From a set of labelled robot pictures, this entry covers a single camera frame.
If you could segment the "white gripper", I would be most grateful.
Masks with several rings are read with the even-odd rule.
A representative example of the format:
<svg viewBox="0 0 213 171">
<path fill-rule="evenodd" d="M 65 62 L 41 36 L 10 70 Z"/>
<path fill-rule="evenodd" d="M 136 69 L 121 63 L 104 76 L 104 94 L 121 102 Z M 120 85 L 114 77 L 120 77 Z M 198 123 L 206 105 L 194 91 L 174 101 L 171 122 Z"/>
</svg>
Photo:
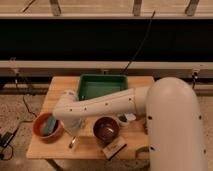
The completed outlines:
<svg viewBox="0 0 213 171">
<path fill-rule="evenodd" d="M 72 140 L 75 139 L 75 142 L 79 131 L 83 129 L 84 126 L 85 126 L 84 119 L 71 119 L 63 122 L 64 129 L 72 137 Z"/>
</svg>

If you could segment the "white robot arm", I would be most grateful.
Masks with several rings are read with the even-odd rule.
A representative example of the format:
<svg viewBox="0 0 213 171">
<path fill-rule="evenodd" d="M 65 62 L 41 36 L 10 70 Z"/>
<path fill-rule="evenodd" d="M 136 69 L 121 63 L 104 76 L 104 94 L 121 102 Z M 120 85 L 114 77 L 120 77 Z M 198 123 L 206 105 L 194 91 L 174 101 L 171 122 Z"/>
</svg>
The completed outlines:
<svg viewBox="0 0 213 171">
<path fill-rule="evenodd" d="M 151 171 L 208 171 L 198 98 L 179 78 L 165 77 L 151 86 L 83 101 L 66 90 L 53 109 L 54 117 L 71 135 L 80 130 L 86 117 L 127 113 L 146 116 Z"/>
</svg>

